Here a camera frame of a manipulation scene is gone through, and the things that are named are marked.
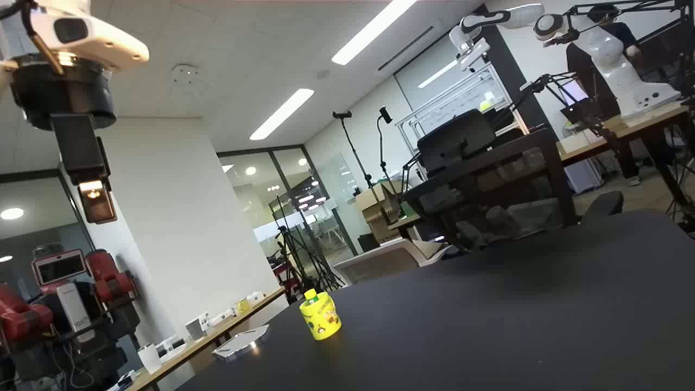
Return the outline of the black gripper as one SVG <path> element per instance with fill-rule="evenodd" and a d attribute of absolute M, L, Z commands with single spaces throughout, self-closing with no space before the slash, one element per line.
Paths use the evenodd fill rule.
<path fill-rule="evenodd" d="M 79 61 L 56 75 L 45 61 L 25 63 L 12 77 L 12 93 L 36 129 L 52 131 L 62 161 L 79 186 L 89 225 L 117 220 L 108 180 L 108 161 L 99 129 L 115 125 L 107 73 Z"/>

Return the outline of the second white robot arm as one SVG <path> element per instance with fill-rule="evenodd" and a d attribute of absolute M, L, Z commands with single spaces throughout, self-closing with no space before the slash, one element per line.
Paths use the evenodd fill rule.
<path fill-rule="evenodd" d="M 469 14 L 454 25 L 450 42 L 465 63 L 475 51 L 475 37 L 484 27 L 525 28 L 545 46 L 575 46 L 592 60 L 608 92 L 614 95 L 623 118 L 637 118 L 648 110 L 675 102 L 681 92 L 669 82 L 645 81 L 628 60 L 628 46 L 608 32 L 593 16 L 593 10 L 617 14 L 675 12 L 677 0 L 607 0 L 572 5 L 562 14 L 547 14 L 544 2 L 525 2 L 511 10 Z"/>

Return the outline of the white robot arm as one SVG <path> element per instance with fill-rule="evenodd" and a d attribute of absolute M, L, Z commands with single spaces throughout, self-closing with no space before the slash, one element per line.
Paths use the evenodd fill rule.
<path fill-rule="evenodd" d="M 2 82 L 58 157 L 89 225 L 115 221 L 99 129 L 115 125 L 108 81 L 150 61 L 147 46 L 95 18 L 92 0 L 2 0 Z"/>

